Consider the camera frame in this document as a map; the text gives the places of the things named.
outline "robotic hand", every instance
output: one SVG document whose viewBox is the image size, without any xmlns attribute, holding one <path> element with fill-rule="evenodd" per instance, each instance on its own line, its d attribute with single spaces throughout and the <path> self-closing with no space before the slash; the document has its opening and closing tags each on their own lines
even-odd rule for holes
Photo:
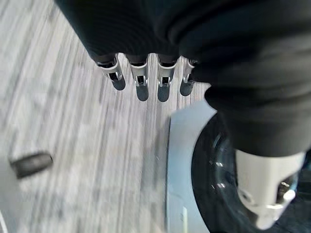
<svg viewBox="0 0 311 233">
<path fill-rule="evenodd" d="M 267 229 L 295 197 L 311 146 L 311 1 L 56 0 L 91 58 L 117 90 L 115 54 L 126 54 L 141 101 L 147 55 L 160 54 L 158 97 L 166 101 L 179 55 L 189 58 L 181 94 L 206 82 L 236 149 L 238 194 Z"/>
</svg>

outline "gray floor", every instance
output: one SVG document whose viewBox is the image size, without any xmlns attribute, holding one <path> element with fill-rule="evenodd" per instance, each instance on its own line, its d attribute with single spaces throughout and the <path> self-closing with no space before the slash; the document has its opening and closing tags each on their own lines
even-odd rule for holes
<svg viewBox="0 0 311 233">
<path fill-rule="evenodd" d="M 179 94 L 181 59 L 169 101 L 113 89 L 50 0 L 0 1 L 0 156 L 48 150 L 54 167 L 21 181 L 28 204 L 20 233 L 165 232 L 169 117 L 203 98 Z"/>
</svg>

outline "black fabric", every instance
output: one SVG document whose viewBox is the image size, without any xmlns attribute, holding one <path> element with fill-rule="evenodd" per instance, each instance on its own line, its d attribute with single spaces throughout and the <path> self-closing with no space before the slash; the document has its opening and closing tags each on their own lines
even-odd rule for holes
<svg viewBox="0 0 311 233">
<path fill-rule="evenodd" d="M 159 40 L 147 17 L 133 0 L 56 0 L 56 3 L 95 61 L 108 53 L 178 54 Z"/>
<path fill-rule="evenodd" d="M 233 146 L 286 156 L 311 145 L 310 0 L 57 0 L 95 61 L 108 53 L 198 60 L 193 79 Z"/>
</svg>

